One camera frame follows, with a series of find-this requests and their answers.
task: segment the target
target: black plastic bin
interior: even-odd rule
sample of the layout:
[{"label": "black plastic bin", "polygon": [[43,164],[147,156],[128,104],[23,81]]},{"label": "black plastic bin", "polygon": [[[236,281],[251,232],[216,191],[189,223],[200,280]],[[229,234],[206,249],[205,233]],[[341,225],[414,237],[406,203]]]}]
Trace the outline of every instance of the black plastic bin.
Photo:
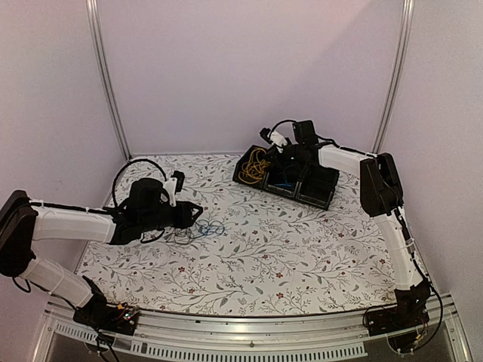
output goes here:
[{"label": "black plastic bin", "polygon": [[338,170],[283,160],[271,164],[263,178],[257,181],[242,174],[242,165],[249,161],[251,153],[256,148],[269,151],[261,146],[250,147],[237,162],[233,181],[328,210],[339,179]]}]

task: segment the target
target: floral tablecloth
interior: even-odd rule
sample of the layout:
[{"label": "floral tablecloth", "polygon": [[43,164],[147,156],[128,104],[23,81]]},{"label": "floral tablecloth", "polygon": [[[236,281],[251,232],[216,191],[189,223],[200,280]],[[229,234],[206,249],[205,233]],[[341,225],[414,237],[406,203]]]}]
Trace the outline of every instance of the floral tablecloth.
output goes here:
[{"label": "floral tablecloth", "polygon": [[[186,174],[177,199],[203,206],[200,218],[221,222],[223,234],[189,245],[175,244],[171,230],[151,244],[91,242],[78,273],[94,280],[112,302],[162,311],[320,314],[394,301],[386,245],[360,207],[356,178],[340,174],[324,211],[234,183],[239,157],[151,157],[168,175]],[[128,168],[118,199],[146,176],[161,175],[149,164]]]}]

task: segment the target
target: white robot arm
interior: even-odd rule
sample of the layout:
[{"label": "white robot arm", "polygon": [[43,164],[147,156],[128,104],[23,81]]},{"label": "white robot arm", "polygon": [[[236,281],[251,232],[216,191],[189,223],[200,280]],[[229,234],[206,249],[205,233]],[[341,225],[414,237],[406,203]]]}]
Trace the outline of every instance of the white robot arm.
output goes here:
[{"label": "white robot arm", "polygon": [[[361,163],[364,164],[364,161],[370,161],[371,159],[375,160],[377,156],[360,155],[329,145],[319,149],[318,159],[322,167],[350,173],[361,179]],[[413,263],[414,239],[409,238],[406,240],[406,231],[401,224],[401,221],[405,220],[403,206],[395,206],[389,215],[383,213],[373,216],[373,219],[383,234],[391,257],[395,275],[395,288],[397,290],[410,290],[412,287],[417,286],[423,281],[423,277],[416,270],[416,266]]]},{"label": "white robot arm", "polygon": [[[278,125],[288,122],[293,125],[296,144],[278,136],[279,133],[272,137]],[[381,230],[389,251],[397,300],[394,308],[366,314],[369,333],[390,333],[429,321],[426,300],[432,286],[414,260],[414,239],[405,221],[402,187],[392,156],[341,147],[331,139],[318,136],[312,121],[282,121],[271,130],[264,128],[260,135],[273,145],[267,152],[267,158],[272,162],[284,163],[290,159],[310,167],[340,170],[359,178],[362,209]]]},{"label": "white robot arm", "polygon": [[[119,174],[130,164],[142,161],[132,161]],[[0,210],[0,274],[20,277],[65,299],[76,310],[74,320],[79,323],[96,330],[132,334],[135,308],[123,305],[119,311],[108,305],[93,281],[35,255],[32,242],[74,239],[123,245],[139,239],[144,232],[158,230],[162,234],[168,226],[188,228],[203,209],[191,202],[176,202],[175,193],[183,187],[183,180],[184,175],[178,171],[164,183],[139,179],[120,205],[114,201],[114,208],[102,210],[48,204],[31,200],[24,191],[13,192]]]}]

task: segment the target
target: yellow cable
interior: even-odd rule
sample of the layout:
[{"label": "yellow cable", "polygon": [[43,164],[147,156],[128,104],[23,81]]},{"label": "yellow cable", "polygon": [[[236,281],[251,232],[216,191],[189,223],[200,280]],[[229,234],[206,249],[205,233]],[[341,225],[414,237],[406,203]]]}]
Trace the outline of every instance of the yellow cable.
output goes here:
[{"label": "yellow cable", "polygon": [[241,171],[238,172],[240,181],[247,185],[259,183],[263,179],[267,167],[270,165],[268,161],[260,160],[260,153],[266,154],[266,150],[258,147],[253,149],[250,158],[242,164]]}]

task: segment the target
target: blue wire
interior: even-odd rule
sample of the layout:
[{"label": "blue wire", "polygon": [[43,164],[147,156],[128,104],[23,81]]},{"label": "blue wire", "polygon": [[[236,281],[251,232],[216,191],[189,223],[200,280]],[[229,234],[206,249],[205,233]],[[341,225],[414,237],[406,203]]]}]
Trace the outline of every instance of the blue wire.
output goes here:
[{"label": "blue wire", "polygon": [[208,220],[200,219],[195,222],[195,226],[200,233],[197,238],[204,238],[211,235],[222,235],[226,230],[225,225],[217,220],[209,222]]}]

